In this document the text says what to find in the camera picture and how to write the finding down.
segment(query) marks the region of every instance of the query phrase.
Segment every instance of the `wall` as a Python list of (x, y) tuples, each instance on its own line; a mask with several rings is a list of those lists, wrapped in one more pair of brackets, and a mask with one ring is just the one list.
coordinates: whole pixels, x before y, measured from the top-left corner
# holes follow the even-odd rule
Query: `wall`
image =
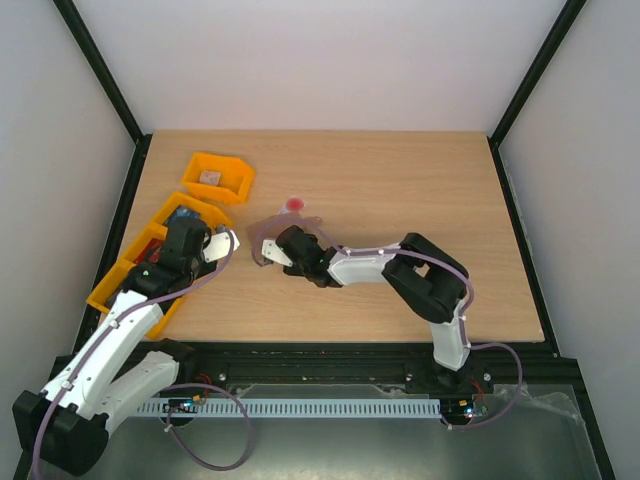
[(591, 1), (502, 151), (563, 355), (617, 475), (640, 456), (640, 3)]
[(481, 130), (564, 0), (77, 0), (144, 131)]
[(53, 2), (0, 4), (0, 478), (11, 405), (80, 324), (133, 143)]

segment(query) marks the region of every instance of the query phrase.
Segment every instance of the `yellow storage bin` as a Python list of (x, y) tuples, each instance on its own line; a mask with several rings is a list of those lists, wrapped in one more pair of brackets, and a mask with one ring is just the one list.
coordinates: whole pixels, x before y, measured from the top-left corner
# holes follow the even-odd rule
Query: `yellow storage bin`
[[(206, 171), (220, 173), (218, 186), (200, 183), (200, 175)], [(255, 175), (255, 170), (240, 158), (196, 152), (181, 183), (196, 198), (235, 205), (247, 201)]]
[[(231, 219), (218, 207), (196, 200), (181, 192), (173, 193), (162, 208), (153, 216), (151, 222), (145, 227), (142, 233), (138, 235), (129, 248), (127, 248), (118, 259), (116, 264), (111, 267), (96, 288), (93, 289), (87, 299), (89, 305), (102, 313), (109, 313), (111, 308), (111, 306), (108, 305), (109, 299), (117, 292), (118, 287), (120, 287), (127, 277), (129, 271), (136, 266), (136, 260), (139, 259), (149, 243), (154, 240), (165, 241), (167, 238), (167, 227), (164, 226), (163, 223), (167, 221), (179, 206), (185, 206), (198, 212), (200, 219), (209, 225), (212, 230), (220, 224), (229, 227), (232, 226)], [(178, 298), (173, 302), (164, 317), (147, 332), (147, 338), (155, 340), (160, 335), (182, 302), (184, 302), (184, 297)]]

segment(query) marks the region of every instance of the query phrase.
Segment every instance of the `wooden table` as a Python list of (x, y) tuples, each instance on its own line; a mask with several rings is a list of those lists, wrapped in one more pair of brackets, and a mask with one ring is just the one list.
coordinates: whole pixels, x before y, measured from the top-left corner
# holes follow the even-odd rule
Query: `wooden table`
[(290, 195), (305, 216), (352, 247), (419, 232), (467, 267), (476, 289), (473, 341), (542, 341), (487, 140), (482, 133), (159, 131), (153, 136), (123, 248), (176, 190), (193, 152), (238, 156), (256, 169), (244, 205), (223, 207), (242, 246), (227, 270), (187, 298), (167, 337), (194, 341), (418, 342), (427, 322), (384, 284), (319, 289), (258, 268), (245, 227)]

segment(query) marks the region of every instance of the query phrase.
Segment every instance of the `red circle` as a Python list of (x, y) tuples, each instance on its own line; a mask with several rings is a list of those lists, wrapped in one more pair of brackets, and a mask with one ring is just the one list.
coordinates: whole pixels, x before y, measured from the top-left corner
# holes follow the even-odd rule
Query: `red circle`
[(290, 212), (297, 212), (299, 210), (302, 210), (302, 208), (304, 207), (304, 201), (298, 197), (291, 197), (289, 200), (287, 200), (285, 206)]

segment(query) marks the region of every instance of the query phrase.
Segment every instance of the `black metal frame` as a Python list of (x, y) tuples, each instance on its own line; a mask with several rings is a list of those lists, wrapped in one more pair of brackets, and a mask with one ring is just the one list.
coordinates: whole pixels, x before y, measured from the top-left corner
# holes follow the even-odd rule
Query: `black metal frame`
[[(125, 186), (120, 196), (118, 208), (96, 274), (97, 283), (117, 259), (124, 229), (151, 142), (151, 135), (142, 134), (86, 25), (73, 5), (73, 1), (53, 0), (53, 2), (60, 10), (71, 33), (112, 101), (131, 138), (136, 143)], [(601, 475), (603, 478), (609, 479), (614, 478), (613, 469), (600, 436), (578, 363), (575, 360), (560, 357), (558, 344), (542, 297), (529, 246), (499, 152), (502, 141), (585, 3), (586, 0), (567, 0), (498, 123), (496, 130), (487, 141), (493, 155), (496, 172), (545, 337), (545, 341), (541, 343), (512, 343), (510, 345), (516, 349), (522, 359), (527, 383), (572, 385), (582, 417), (586, 421), (587, 432)], [(99, 312), (87, 307), (74, 346), (74, 354), (95, 331), (98, 320)], [(215, 375), (223, 373), (224, 377), (222, 378), (225, 378), (224, 382), (226, 384), (269, 382), (287, 384), (386, 383), (406, 385), (407, 369), (419, 371), (422, 365), (425, 368), (429, 368), (427, 365), (428, 362), (431, 362), (433, 350), (432, 345), (429, 343), (242, 344), (191, 342), (188, 345), (197, 352), (199, 368)], [(125, 365), (125, 369), (140, 361), (149, 348), (150, 345), (148, 344), (140, 344), (131, 355), (127, 365)], [(516, 368), (512, 357), (507, 352), (483, 350), (476, 353), (490, 369), (495, 382), (515, 383), (517, 378)], [(69, 357), (59, 357), (56, 360), (53, 371), (57, 371), (62, 365), (66, 365), (68, 361)], [(28, 468), (29, 456), (23, 454), (14, 478), (26, 478)]]

